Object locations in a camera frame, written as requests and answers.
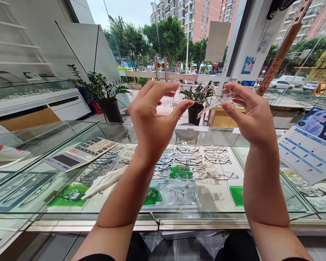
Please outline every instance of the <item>sky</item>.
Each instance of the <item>sky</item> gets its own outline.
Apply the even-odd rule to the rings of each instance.
[[[152,14],[151,2],[155,0],[105,0],[109,15],[113,18],[123,17],[124,22],[132,22],[135,25],[150,25]],[[100,24],[103,29],[110,25],[103,0],[87,0],[94,22]]]

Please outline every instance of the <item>white cloth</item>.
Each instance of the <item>white cloth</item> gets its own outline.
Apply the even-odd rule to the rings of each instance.
[[[98,192],[108,188],[112,184],[115,184],[120,179],[127,167],[128,165],[117,170],[109,171],[104,176],[98,177],[96,180],[93,181],[92,186],[86,191],[85,195],[81,198],[81,200],[91,198]]]

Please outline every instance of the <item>calculator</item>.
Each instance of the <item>calculator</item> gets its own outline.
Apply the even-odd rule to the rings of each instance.
[[[42,161],[67,173],[94,161],[117,145],[116,142],[96,137],[67,152],[44,158]]]

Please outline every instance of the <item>black flower pot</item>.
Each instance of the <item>black flower pot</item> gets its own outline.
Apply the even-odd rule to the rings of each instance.
[[[123,123],[117,100],[111,103],[101,103],[97,101],[97,104],[109,122]]]
[[[200,106],[199,109],[188,108],[188,123],[192,123],[196,126],[199,126],[200,118],[197,119],[198,114],[204,109],[203,106]]]

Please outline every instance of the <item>white shelf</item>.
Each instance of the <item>white shelf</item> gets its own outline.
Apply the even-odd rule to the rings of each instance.
[[[27,62],[0,62],[0,64],[10,64],[10,65],[51,65],[50,63],[27,63]]]
[[[5,1],[3,1],[3,0],[0,0],[0,4],[7,5],[7,6],[11,6],[8,2],[5,2]]]
[[[2,45],[12,45],[12,46],[20,46],[20,47],[27,47],[27,48],[35,48],[35,49],[40,49],[40,47],[38,46],[34,46],[34,45],[24,45],[24,44],[20,44],[20,43],[9,43],[9,42],[1,42],[0,44]]]
[[[10,23],[6,23],[6,22],[2,22],[2,21],[0,21],[0,24],[26,30],[26,27],[21,26],[21,25],[10,24]]]

